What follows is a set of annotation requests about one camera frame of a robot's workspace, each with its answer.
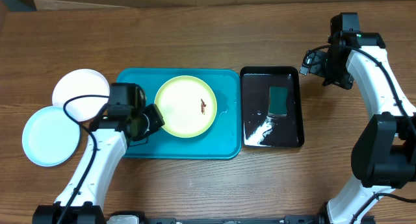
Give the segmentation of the yellow plate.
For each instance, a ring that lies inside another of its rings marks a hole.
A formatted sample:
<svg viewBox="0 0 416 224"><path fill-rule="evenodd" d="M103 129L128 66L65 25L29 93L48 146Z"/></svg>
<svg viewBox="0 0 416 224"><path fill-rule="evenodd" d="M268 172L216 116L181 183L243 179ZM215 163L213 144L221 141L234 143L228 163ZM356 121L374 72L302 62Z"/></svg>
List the yellow plate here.
<svg viewBox="0 0 416 224"><path fill-rule="evenodd" d="M166 81L154 103L163 116L163 129L178 138L193 138L206 132L217 113L212 88L203 80L181 75Z"/></svg>

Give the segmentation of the green yellow sponge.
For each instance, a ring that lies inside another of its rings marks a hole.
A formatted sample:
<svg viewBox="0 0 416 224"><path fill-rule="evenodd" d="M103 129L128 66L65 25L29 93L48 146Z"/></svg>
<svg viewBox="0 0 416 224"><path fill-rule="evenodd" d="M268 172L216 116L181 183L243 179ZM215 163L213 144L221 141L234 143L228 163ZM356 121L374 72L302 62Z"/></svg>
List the green yellow sponge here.
<svg viewBox="0 0 416 224"><path fill-rule="evenodd" d="M288 88L281 86L271 86L269 88L268 114L271 116L287 115L287 96Z"/></svg>

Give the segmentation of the pink plate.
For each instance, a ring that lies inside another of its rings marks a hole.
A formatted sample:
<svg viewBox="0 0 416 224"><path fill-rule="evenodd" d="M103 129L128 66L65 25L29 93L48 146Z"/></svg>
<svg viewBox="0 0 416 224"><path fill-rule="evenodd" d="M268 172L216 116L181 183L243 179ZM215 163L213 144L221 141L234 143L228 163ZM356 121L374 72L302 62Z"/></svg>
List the pink plate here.
<svg viewBox="0 0 416 224"><path fill-rule="evenodd" d="M77 121L87 121L94 118L101 107L107 103L110 88L107 79L98 71L93 69L77 69L72 71L61 80L53 90L53 106L63 107L64 103L81 95L104 95L105 97L84 97L71 101L67 111Z"/></svg>

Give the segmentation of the light blue plate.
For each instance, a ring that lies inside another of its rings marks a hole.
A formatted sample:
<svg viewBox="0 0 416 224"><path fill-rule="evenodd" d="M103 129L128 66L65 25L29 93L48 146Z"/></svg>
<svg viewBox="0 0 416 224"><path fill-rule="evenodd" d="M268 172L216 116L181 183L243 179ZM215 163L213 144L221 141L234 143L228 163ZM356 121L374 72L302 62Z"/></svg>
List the light blue plate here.
<svg viewBox="0 0 416 224"><path fill-rule="evenodd" d="M26 122L22 147L27 158L42 167L57 166L77 149L81 128L58 106L47 106L35 112Z"/></svg>

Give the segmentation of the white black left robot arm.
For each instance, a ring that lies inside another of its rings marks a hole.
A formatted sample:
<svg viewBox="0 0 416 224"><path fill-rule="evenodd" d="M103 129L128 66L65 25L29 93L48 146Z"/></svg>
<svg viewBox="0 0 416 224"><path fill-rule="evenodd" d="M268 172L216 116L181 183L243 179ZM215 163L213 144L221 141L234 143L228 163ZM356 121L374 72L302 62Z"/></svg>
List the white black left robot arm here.
<svg viewBox="0 0 416 224"><path fill-rule="evenodd" d="M32 222L45 223L140 223L140 212L103 214L105 197L115 169L131 142L146 143L164 125L157 105L106 104L87 129L83 157L64 191L52 205L40 205Z"/></svg>

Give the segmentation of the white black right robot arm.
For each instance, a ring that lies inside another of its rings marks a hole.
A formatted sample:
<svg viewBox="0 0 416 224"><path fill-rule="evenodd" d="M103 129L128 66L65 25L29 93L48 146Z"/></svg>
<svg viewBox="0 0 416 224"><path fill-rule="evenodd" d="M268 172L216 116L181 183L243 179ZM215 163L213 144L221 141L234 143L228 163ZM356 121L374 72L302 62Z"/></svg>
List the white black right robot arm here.
<svg viewBox="0 0 416 224"><path fill-rule="evenodd" d="M357 83L369 122L353 147L352 176L322 210L324 223L372 223L366 213L383 197L415 181L415 106L402 91L375 32L341 31L327 45L309 50L301 74L340 84Z"/></svg>

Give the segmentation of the teal plastic tray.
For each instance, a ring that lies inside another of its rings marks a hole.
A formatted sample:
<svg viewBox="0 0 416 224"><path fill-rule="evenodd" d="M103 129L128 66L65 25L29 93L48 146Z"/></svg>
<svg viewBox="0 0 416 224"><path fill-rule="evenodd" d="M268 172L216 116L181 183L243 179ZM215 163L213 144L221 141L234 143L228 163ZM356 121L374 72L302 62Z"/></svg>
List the teal plastic tray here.
<svg viewBox="0 0 416 224"><path fill-rule="evenodd" d="M153 103L158 89L169 79L190 75L205 81L217 100L217 114L211 127L193 138L178 138L159 130L149 141L132 142L126 158L227 160L241 149L241 87L239 75L230 69L128 68L117 82L140 85L148 103Z"/></svg>

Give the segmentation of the black plastic tray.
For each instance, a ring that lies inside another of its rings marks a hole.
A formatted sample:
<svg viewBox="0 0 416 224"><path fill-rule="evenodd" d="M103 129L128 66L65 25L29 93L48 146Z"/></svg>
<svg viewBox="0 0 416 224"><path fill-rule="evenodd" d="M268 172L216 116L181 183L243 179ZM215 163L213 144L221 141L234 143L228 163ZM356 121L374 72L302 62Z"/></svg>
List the black plastic tray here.
<svg viewBox="0 0 416 224"><path fill-rule="evenodd" d="M288 88L287 115L268 114L269 88ZM298 71L291 66L246 66L240 71L242 143L298 148L305 142Z"/></svg>

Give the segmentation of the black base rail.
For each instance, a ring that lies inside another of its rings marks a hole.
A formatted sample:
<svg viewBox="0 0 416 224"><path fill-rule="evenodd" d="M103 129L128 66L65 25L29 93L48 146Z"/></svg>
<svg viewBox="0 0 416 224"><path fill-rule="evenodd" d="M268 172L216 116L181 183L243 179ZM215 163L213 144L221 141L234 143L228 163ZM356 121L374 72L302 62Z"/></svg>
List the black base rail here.
<svg viewBox="0 0 416 224"><path fill-rule="evenodd" d="M283 218L243 219L176 219L147 218L143 212L115 212L106 224L323 224L325 218L315 215L286 215Z"/></svg>

